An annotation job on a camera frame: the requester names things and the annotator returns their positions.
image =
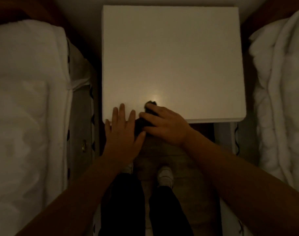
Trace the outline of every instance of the forearm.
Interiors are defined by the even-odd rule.
[[[183,149],[219,195],[259,234],[299,235],[299,193],[194,131]]]
[[[80,179],[17,235],[81,235],[119,171],[106,156],[96,159]]]

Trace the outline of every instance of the shoe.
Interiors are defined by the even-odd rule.
[[[125,168],[123,168],[123,170],[121,171],[121,173],[128,173],[128,174],[132,174],[133,173],[133,162],[131,164],[129,164],[128,166],[126,166]]]
[[[159,186],[169,186],[173,188],[173,174],[170,167],[162,167],[157,172],[157,181]]]

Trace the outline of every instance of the wall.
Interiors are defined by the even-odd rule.
[[[55,0],[73,27],[93,51],[101,56],[101,10],[103,5],[161,6],[236,6],[240,20],[254,12],[266,0]]]

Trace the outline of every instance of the drawer handle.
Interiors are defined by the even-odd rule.
[[[86,140],[83,140],[83,142],[82,142],[82,152],[86,152],[86,149],[87,149],[87,143],[86,143]]]

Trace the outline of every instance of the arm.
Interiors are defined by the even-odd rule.
[[[147,107],[159,117],[140,113],[156,126],[144,130],[181,147],[254,233],[299,235],[299,192],[212,143],[175,112]]]
[[[82,235],[104,192],[139,154],[145,132],[134,141],[135,111],[125,120],[124,105],[114,108],[112,128],[106,120],[106,146],[101,157],[73,185],[38,214],[17,236]]]

